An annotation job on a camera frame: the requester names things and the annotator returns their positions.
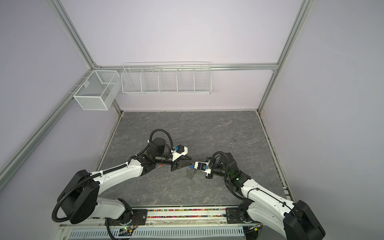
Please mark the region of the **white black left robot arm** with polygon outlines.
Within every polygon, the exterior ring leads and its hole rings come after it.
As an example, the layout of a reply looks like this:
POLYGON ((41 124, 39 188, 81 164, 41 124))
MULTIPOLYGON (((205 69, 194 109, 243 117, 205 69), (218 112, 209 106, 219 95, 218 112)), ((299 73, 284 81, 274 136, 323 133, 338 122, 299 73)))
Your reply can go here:
POLYGON ((116 220, 121 225, 131 223, 133 209, 125 200, 105 199, 100 194, 149 173, 157 165, 169 165, 171 171, 175 171, 192 166, 193 161, 188 156, 188 148, 183 145, 168 145, 162 138, 149 140, 143 153, 131 157, 128 162, 92 173, 86 170, 77 172, 58 197, 52 220, 79 224, 89 218, 104 218, 116 220))

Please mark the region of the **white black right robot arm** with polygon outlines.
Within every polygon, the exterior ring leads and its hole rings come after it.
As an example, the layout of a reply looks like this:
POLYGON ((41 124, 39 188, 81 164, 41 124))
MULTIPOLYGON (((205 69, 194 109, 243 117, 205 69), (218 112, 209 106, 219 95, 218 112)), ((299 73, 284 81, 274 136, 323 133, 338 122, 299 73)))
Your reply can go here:
POLYGON ((216 152, 195 169, 224 179, 227 189, 242 200, 239 208, 247 222, 268 226, 287 240, 322 240, 326 231, 311 208, 303 201, 293 202, 267 190, 238 168, 231 153, 216 152))

